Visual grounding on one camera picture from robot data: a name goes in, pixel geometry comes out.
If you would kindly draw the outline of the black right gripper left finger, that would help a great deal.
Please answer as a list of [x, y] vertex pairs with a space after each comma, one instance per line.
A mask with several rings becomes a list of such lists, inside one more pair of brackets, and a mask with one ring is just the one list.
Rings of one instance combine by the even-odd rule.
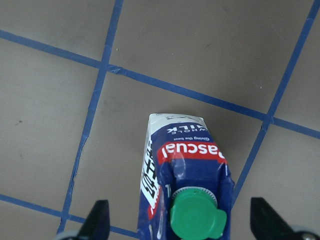
[[77, 240], [107, 240], [110, 235], [108, 200], [97, 200], [76, 235]]

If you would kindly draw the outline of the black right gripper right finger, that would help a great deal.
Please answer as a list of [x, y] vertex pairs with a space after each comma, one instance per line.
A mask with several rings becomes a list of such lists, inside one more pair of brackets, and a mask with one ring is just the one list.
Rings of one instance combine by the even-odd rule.
[[293, 240], [296, 235], [263, 197], [250, 200], [250, 229], [256, 240]]

